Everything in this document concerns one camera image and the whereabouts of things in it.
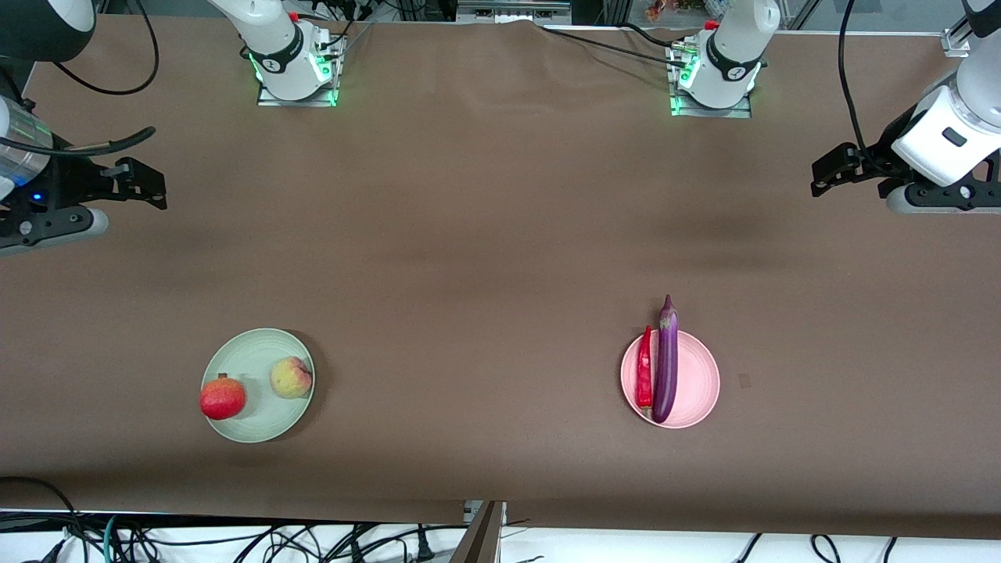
mounting plate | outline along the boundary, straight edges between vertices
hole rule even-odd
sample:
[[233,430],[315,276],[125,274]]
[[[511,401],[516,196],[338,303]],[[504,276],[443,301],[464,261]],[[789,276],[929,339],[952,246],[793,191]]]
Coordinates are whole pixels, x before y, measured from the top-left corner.
[[300,100],[283,100],[274,97],[262,83],[257,89],[257,105],[266,107],[336,107],[337,96],[340,93],[340,75],[344,70],[344,51],[347,38],[340,37],[326,49],[319,51],[318,56],[330,57],[329,61],[320,63],[321,69],[329,69],[330,80],[319,87],[312,95]]
[[[675,43],[675,46],[664,48],[664,53],[667,55],[668,60],[680,60],[689,65],[698,64],[698,57],[695,57],[696,60],[693,61],[695,53],[698,52],[698,47],[690,43],[688,39],[689,38],[686,38],[683,42]],[[750,94],[744,94],[744,97],[741,98],[741,101],[737,102],[737,105],[725,109],[706,107],[705,105],[695,101],[692,94],[688,93],[688,91],[679,85],[679,82],[682,79],[682,74],[689,70],[691,69],[688,67],[678,68],[668,65],[668,92],[671,95],[672,115],[723,117],[730,119],[748,119],[751,117]]]

light green plate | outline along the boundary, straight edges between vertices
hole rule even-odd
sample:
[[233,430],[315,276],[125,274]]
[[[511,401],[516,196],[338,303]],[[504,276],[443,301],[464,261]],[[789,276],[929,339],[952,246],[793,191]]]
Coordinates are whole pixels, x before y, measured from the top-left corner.
[[[294,356],[305,363],[313,375],[309,393],[300,399],[282,399],[271,391],[271,368],[282,358]],[[306,412],[316,388],[312,357],[299,339],[278,329],[254,329],[233,337],[215,353],[201,386],[227,374],[247,393],[247,404],[240,414],[224,421],[205,418],[216,432],[233,442],[254,444],[277,438],[298,422]]]

white floor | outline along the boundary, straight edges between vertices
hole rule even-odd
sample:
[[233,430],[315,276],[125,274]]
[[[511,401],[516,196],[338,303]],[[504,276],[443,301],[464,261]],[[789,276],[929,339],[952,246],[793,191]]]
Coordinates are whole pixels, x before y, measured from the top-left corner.
[[[413,525],[383,525],[361,541],[388,537],[412,529]],[[287,529],[294,533],[297,527]],[[315,529],[322,551],[329,549],[350,530],[350,526],[322,526]],[[263,532],[263,527],[240,528],[173,528],[151,534],[163,541],[200,541],[246,536]],[[435,552],[453,549],[461,530],[440,530],[428,533],[430,547]],[[521,563],[543,556],[540,563],[734,563],[751,539],[750,534],[692,532],[629,532],[618,530],[576,530],[556,528],[505,529],[500,563]],[[39,560],[62,538],[59,532],[20,532],[0,534],[0,563],[22,563]],[[864,536],[833,536],[844,563],[881,563],[888,538]],[[312,540],[304,543],[312,547]],[[162,563],[229,563],[248,543],[247,540],[197,547],[160,547]],[[264,559],[268,541],[261,542],[245,559],[258,563]],[[416,537],[407,538],[410,556],[416,554]],[[402,545],[398,542],[376,550],[365,558],[367,563],[401,563]],[[80,542],[67,542],[59,563],[83,561]],[[102,555],[91,549],[91,561],[101,563]],[[937,540],[902,538],[890,557],[892,563],[997,563],[1001,561],[1001,541]],[[810,537],[801,535],[765,534],[755,547],[748,563],[822,563],[810,547]],[[273,563],[306,563],[298,552],[285,550]]]

metal frame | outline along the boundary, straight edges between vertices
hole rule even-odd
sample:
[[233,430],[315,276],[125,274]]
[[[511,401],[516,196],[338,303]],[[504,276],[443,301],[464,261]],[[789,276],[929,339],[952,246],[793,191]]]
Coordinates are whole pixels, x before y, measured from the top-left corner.
[[480,505],[475,509],[476,515],[462,534],[458,547],[448,560],[449,563],[496,563],[497,546],[500,545],[500,527],[504,526],[507,503],[479,502]]
[[[807,0],[807,3],[803,5],[803,9],[800,10],[800,13],[796,14],[796,17],[793,18],[792,23],[786,26],[786,29],[794,31],[803,29],[803,26],[807,24],[810,16],[812,16],[817,10],[817,6],[819,6],[823,1],[824,0]],[[790,9],[788,1],[784,1],[783,4],[787,10]]]
[[966,57],[970,54],[970,40],[973,39],[973,28],[970,20],[963,16],[952,27],[948,27],[939,35],[942,50],[947,57]]

pomegranate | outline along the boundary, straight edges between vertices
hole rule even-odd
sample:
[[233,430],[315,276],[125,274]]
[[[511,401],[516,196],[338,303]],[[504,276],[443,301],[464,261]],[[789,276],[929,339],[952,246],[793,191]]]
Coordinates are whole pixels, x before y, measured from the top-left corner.
[[201,413],[213,421],[221,421],[240,414],[247,404],[247,393],[243,384],[219,374],[201,388]]

